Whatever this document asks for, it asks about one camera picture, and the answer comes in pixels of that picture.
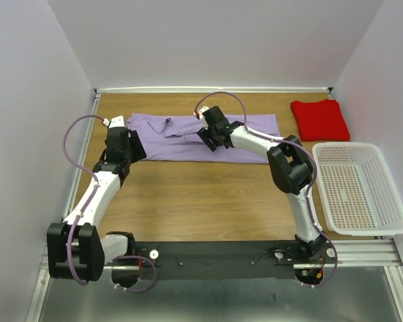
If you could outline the purple t-shirt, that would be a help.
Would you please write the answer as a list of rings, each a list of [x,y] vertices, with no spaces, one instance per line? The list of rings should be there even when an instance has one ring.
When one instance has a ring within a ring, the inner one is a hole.
[[[127,126],[137,132],[150,161],[267,163],[264,156],[241,148],[217,146],[212,150],[213,141],[204,142],[197,134],[203,127],[194,116],[133,113]]]

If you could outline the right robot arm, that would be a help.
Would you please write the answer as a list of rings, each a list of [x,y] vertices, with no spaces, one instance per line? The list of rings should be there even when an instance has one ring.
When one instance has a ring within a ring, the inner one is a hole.
[[[323,247],[338,259],[337,249],[320,225],[312,198],[317,177],[313,156],[295,136],[269,136],[235,121],[202,127],[197,135],[212,151],[220,146],[240,148],[266,158],[275,186],[286,194],[296,227],[296,256],[305,263],[317,258]]]

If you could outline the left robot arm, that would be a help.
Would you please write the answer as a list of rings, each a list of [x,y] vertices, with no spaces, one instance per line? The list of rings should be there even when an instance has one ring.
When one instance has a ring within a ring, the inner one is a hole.
[[[72,212],[47,230],[48,269],[55,279],[99,280],[113,259],[130,264],[136,255],[131,233],[113,233],[103,239],[98,226],[115,194],[130,173],[130,166],[146,158],[138,132],[126,127],[107,131],[105,150],[93,166],[91,182]]]

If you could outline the folded red t-shirt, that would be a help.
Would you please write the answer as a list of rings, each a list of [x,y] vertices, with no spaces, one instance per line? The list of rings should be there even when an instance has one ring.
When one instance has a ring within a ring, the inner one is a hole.
[[[290,104],[303,142],[348,142],[350,133],[336,100],[318,102],[293,101]]]

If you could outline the white plastic basket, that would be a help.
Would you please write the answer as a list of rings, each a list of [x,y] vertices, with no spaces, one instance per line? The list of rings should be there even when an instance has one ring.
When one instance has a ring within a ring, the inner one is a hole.
[[[312,148],[327,227],[341,235],[403,235],[403,204],[380,149],[325,142]]]

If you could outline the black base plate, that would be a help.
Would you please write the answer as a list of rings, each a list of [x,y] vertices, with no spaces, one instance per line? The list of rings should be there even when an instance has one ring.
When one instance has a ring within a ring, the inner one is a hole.
[[[296,241],[139,241],[143,259],[114,260],[105,267],[115,283],[138,280],[293,279],[303,270],[311,278],[334,264],[329,244],[309,255]]]

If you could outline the aluminium frame rail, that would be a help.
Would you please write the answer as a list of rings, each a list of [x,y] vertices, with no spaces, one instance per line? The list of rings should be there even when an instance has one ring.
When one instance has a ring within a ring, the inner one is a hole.
[[[342,267],[402,266],[392,239],[335,240]]]

